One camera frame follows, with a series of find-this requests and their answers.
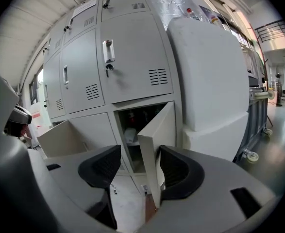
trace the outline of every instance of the locker handle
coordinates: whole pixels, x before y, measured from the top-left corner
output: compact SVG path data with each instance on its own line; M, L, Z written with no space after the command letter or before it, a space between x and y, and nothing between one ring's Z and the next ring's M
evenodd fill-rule
M104 62L109 63L115 61L113 40L106 40L102 43Z
M46 98L48 98L49 94L47 93L47 84L45 84L45 91L46 91Z
M50 40L49 40L49 45L47 47L44 48L44 50L49 50L49 47L50 47Z
M64 84L69 83L68 80L68 66L65 66L63 69L63 75L64 75Z

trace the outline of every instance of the open locker door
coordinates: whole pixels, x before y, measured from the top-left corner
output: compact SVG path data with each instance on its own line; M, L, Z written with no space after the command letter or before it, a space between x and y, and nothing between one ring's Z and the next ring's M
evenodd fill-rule
M160 145L176 146L176 119L174 102L168 102L155 118L138 134L149 188L156 208L160 207L161 185L164 174L160 168Z

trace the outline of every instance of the window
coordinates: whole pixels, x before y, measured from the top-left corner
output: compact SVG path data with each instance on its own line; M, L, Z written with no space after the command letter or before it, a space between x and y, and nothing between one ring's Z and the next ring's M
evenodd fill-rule
M35 104L38 102L37 89L41 85L43 85L43 66L39 69L38 73L34 76L34 79L29 85L31 104Z

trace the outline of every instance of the locker compartment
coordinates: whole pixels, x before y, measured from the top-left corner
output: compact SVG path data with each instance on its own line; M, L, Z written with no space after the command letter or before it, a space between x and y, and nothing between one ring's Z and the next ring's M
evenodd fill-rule
M44 64L44 96L50 118L60 117L66 114L60 91L59 61L60 53L56 54Z
M173 92L168 60L153 15L134 13L103 22L101 51L99 73L107 103Z
M38 137L47 157L59 157L116 145L107 113L61 122Z
M118 17L121 15L149 11L145 0L103 0L102 1L102 21Z
M165 104L133 108L118 112L120 132L134 173L145 173L138 133L162 110Z
M60 79L68 113L104 105L97 66L96 29L63 49Z
M63 17L50 31L50 38L47 43L47 50L44 50L44 63L46 63L60 48L64 35L64 27L68 17Z
M79 33L96 25L97 8L98 0L96 1L95 6L86 9L82 13L69 20L68 24L70 28L67 29L65 32L64 44L66 44L69 40L77 36Z
M107 113L70 119L87 150L116 145Z

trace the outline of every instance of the bottle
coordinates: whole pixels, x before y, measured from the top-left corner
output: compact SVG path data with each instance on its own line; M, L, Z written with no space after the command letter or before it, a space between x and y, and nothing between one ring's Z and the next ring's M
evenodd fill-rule
M211 16L211 23L218 25L218 23L219 23L218 17L212 15L212 16Z
M199 17L190 8L187 8L186 11L187 11L188 18L192 18L198 21L200 20Z

